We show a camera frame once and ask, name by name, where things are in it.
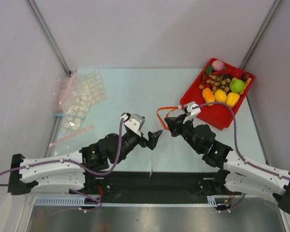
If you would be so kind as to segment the orange yellow mango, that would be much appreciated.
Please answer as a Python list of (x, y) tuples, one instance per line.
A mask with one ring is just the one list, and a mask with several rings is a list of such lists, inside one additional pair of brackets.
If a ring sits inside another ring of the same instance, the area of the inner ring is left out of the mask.
[(206, 103), (209, 103), (209, 106), (212, 106), (213, 102), (215, 102), (215, 96), (210, 88), (204, 88), (202, 90), (202, 97)]

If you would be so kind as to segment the clear zip bag orange zipper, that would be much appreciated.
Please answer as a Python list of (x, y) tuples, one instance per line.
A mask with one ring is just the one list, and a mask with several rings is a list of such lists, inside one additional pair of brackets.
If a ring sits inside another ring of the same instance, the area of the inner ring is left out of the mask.
[(153, 173), (158, 170), (158, 165), (160, 163), (160, 158), (163, 156), (165, 149), (168, 146), (167, 142), (167, 135), (169, 133), (169, 127), (165, 122), (164, 118), (168, 117), (170, 113), (174, 111), (181, 110), (182, 107), (178, 106), (164, 106), (156, 111), (156, 116), (158, 118), (157, 125), (155, 126), (156, 129), (162, 130), (162, 133), (159, 137), (159, 141), (157, 143), (156, 148), (151, 153), (151, 168), (149, 172), (149, 177), (151, 178)]

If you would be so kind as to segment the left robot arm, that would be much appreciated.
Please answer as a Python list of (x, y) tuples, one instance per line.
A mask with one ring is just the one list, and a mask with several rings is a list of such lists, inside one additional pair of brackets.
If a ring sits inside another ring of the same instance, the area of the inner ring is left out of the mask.
[(125, 133), (108, 134), (96, 143), (57, 157), (27, 159), (15, 154), (12, 156), (8, 192), (23, 195), (32, 191), (78, 190), (92, 194), (97, 187), (96, 177), (109, 175), (109, 171), (114, 170), (138, 145), (153, 150), (161, 134), (161, 130), (148, 132), (148, 138), (145, 138), (127, 129)]

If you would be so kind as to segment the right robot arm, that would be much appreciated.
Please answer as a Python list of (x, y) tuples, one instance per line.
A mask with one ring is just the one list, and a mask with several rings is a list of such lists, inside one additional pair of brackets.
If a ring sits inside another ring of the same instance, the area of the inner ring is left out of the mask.
[(213, 182), (217, 193), (231, 191), (256, 196), (276, 203), (290, 214), (290, 171), (241, 155), (237, 148), (217, 141), (208, 125), (194, 126), (191, 120), (185, 122), (185, 118), (180, 115), (164, 120), (172, 137), (181, 136), (207, 165), (219, 169)]

